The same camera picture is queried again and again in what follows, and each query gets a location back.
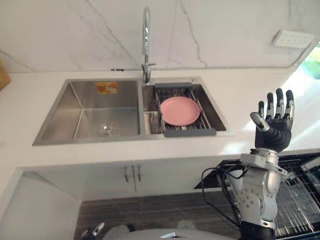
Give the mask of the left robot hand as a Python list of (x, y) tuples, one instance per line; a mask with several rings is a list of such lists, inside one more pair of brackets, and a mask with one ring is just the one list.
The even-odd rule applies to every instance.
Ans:
[(94, 229), (87, 228), (84, 232), (80, 235), (80, 240), (95, 240), (97, 235), (102, 231), (104, 228), (105, 223), (99, 223)]

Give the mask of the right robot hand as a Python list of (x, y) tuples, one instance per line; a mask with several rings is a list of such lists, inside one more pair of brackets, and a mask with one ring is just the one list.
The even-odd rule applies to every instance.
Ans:
[(255, 148), (267, 149), (277, 153), (286, 149), (292, 138), (295, 102), (291, 90), (287, 90), (286, 101), (281, 88), (276, 90), (276, 102), (273, 93), (267, 94), (267, 106), (259, 101), (257, 112), (250, 113), (256, 127)]

